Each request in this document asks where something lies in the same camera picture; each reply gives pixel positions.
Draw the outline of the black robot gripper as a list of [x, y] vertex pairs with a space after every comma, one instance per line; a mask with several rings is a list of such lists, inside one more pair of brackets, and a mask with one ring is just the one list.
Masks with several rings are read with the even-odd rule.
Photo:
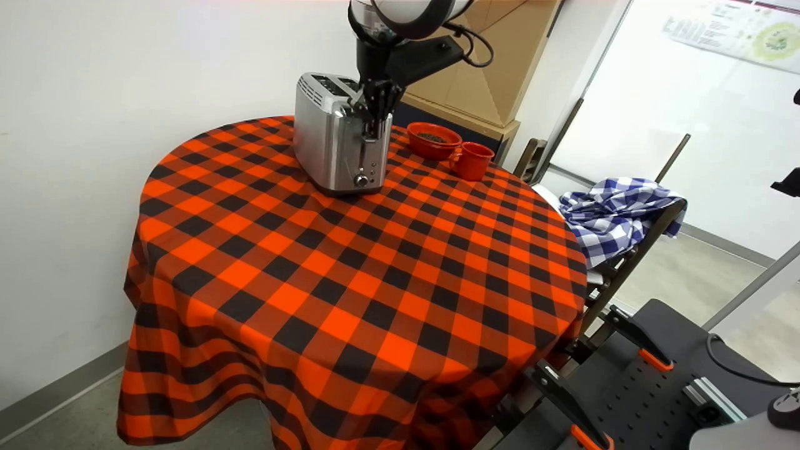
[[452, 37], [430, 37], [413, 42], [357, 41], [362, 137], [378, 137], [378, 131], [385, 127], [388, 114], [393, 113], [395, 98], [408, 86], [455, 66], [459, 57], [462, 49]]

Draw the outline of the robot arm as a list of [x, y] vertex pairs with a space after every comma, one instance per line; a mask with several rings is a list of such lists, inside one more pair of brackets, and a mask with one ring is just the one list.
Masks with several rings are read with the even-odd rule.
[[469, 0], [350, 0], [347, 21], [357, 37], [362, 134], [378, 141], [408, 86], [464, 57], [438, 29], [462, 16]]

